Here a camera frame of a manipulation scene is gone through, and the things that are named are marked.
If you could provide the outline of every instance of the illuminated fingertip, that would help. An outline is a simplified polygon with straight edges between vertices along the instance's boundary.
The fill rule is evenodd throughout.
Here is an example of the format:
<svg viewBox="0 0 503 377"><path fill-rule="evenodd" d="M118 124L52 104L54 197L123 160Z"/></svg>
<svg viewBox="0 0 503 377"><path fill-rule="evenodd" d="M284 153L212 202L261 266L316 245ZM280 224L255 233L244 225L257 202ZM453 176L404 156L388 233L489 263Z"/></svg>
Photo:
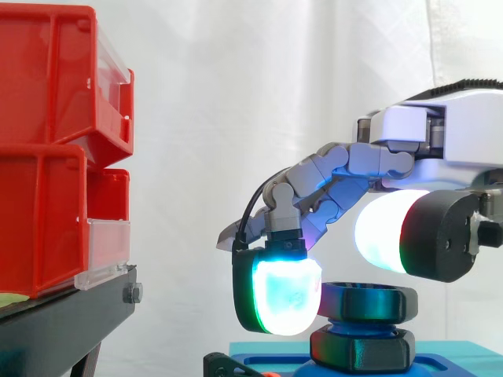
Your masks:
<svg viewBox="0 0 503 377"><path fill-rule="evenodd" d="M426 194L426 190L395 191L363 209L354 227L354 240L368 262L381 269L406 273L400 259L402 223L411 206Z"/></svg>
<svg viewBox="0 0 503 377"><path fill-rule="evenodd" d="M305 331L318 314L321 268L312 259L261 261L253 272L257 317L276 335Z"/></svg>

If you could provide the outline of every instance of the white backdrop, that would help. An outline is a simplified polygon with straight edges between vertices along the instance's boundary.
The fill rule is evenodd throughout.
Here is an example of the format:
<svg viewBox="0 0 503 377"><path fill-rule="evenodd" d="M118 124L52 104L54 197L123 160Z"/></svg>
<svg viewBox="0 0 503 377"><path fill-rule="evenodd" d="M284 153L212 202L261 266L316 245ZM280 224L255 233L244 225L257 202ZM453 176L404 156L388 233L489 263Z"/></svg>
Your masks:
<svg viewBox="0 0 503 377"><path fill-rule="evenodd" d="M368 111L434 84L503 79L497 1L86 3L136 74L135 153L120 166L131 172L131 262L145 289L104 341L98 376L198 376L203 355L229 342L279 340L240 327L230 255L215 249L257 185L327 142L350 141ZM501 251L481 254L449 287L379 270L352 239L371 199L313 249L325 280L414 287L420 315L404 327L418 339L470 339L503 353L494 335L503 333Z"/></svg>

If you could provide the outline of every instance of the black stand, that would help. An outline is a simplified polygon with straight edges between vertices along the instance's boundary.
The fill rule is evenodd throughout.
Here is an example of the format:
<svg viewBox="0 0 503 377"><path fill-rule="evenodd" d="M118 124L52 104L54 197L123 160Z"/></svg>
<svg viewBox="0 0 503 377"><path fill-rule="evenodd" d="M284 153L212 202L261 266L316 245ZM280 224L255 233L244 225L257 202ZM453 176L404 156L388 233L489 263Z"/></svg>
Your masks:
<svg viewBox="0 0 503 377"><path fill-rule="evenodd" d="M74 288L0 309L0 375L92 377L101 341L134 312L136 268L88 291Z"/></svg>

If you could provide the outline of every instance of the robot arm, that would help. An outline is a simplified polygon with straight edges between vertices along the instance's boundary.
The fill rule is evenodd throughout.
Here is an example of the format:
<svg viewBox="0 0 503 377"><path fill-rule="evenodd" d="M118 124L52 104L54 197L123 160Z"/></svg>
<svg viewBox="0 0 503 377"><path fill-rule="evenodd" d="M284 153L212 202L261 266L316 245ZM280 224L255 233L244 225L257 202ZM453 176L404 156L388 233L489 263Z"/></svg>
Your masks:
<svg viewBox="0 0 503 377"><path fill-rule="evenodd" d="M463 80L359 119L356 143L327 144L267 182L266 207L249 218L244 242L302 229L309 250L369 190L471 186L503 166L499 148L487 151L470 140L484 132L485 144L503 140L494 126L503 122L502 107L500 83ZM231 250L239 224L222 231L217 248Z"/></svg>
<svg viewBox="0 0 503 377"><path fill-rule="evenodd" d="M243 327L292 335L309 326L321 268L307 250L368 191L395 190L357 221L358 249L374 265L451 282L471 269L480 245L501 246L501 89L499 82L464 80L419 94L359 119L355 143L328 144L261 185L266 206L249 218L256 192L241 221L218 239L233 252ZM413 200L403 195L418 188ZM360 221L369 213L372 221ZM261 236L265 248L249 249ZM379 260L384 254L387 264Z"/></svg>

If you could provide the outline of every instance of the stacked plastic bins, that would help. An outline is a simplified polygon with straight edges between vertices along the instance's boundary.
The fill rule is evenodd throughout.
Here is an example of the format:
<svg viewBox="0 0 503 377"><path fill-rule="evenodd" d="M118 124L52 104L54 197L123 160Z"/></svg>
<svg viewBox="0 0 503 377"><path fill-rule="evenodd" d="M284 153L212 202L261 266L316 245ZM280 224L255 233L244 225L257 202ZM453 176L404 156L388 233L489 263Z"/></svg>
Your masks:
<svg viewBox="0 0 503 377"><path fill-rule="evenodd" d="M85 6L0 4L0 294L127 272L133 72Z"/></svg>

